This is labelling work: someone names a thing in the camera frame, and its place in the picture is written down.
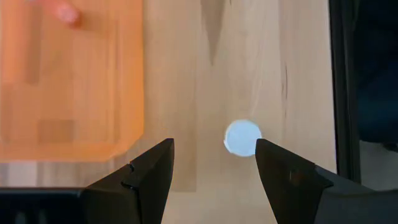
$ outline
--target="white ball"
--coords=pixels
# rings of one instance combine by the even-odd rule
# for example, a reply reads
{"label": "white ball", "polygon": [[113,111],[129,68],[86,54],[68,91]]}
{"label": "white ball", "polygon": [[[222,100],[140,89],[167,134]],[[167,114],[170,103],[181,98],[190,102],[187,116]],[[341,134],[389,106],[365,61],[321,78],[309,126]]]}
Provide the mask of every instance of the white ball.
{"label": "white ball", "polygon": [[249,120],[236,120],[225,132],[224,145],[232,154],[249,157],[256,153],[256,142],[260,138],[258,125]]}

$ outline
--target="orange plastic tray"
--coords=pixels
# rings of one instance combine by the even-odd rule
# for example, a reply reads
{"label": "orange plastic tray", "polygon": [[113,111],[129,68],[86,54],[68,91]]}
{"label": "orange plastic tray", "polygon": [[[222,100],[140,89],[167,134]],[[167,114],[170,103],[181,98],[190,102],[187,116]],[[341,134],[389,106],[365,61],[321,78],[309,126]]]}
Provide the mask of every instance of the orange plastic tray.
{"label": "orange plastic tray", "polygon": [[142,135],[142,0],[71,3],[76,29],[0,2],[0,161],[104,161]]}

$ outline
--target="wood grain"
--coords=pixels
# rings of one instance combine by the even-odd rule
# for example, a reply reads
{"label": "wood grain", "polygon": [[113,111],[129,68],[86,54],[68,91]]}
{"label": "wood grain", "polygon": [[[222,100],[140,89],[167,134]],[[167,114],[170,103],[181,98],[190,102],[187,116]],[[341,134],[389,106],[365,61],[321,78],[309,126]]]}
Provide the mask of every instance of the wood grain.
{"label": "wood grain", "polygon": [[[121,15],[132,10],[127,1]],[[119,23],[124,45],[128,27]],[[254,158],[223,146],[236,119],[253,120],[266,139],[335,171],[327,0],[147,0],[144,52],[143,137],[109,162],[40,163],[38,185],[89,184],[172,137],[163,223],[275,223]]]}
{"label": "wood grain", "polygon": [[144,125],[142,2],[75,0],[85,14],[70,29],[17,1],[2,2],[0,160],[103,162],[126,152]]}

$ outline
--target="wooden table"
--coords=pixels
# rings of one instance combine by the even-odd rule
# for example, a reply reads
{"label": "wooden table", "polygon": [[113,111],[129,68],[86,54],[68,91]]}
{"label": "wooden table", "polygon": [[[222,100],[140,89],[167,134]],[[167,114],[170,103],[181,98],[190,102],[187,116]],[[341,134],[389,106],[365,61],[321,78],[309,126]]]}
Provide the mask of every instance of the wooden table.
{"label": "wooden table", "polygon": [[171,137],[164,223],[275,223],[254,157],[224,148],[236,119],[336,170],[327,0],[146,0],[144,73],[145,131],[126,155],[3,164],[1,183],[88,185]]}

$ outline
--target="black metal frame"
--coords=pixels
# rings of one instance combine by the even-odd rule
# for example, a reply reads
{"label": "black metal frame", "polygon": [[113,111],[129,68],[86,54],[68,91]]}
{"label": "black metal frame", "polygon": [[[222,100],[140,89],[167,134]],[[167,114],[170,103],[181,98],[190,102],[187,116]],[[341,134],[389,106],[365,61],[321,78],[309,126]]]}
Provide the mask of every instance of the black metal frame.
{"label": "black metal frame", "polygon": [[278,224],[398,223],[398,190],[373,191],[265,139],[256,162]]}
{"label": "black metal frame", "polygon": [[329,0],[338,174],[361,182],[353,76],[354,2]]}

